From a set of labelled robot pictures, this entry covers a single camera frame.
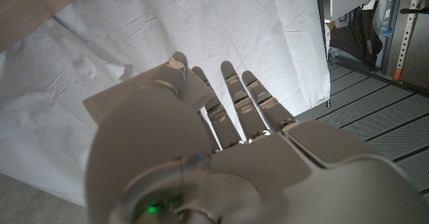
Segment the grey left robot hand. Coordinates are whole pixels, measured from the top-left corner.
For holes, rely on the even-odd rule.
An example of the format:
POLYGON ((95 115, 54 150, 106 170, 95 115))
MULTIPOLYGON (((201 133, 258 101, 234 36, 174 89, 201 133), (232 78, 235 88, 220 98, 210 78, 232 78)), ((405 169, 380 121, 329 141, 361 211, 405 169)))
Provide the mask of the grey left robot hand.
POLYGON ((97 93, 92 223, 427 223, 428 203, 369 144, 298 122, 249 71, 221 72, 241 128, 180 52, 97 93))

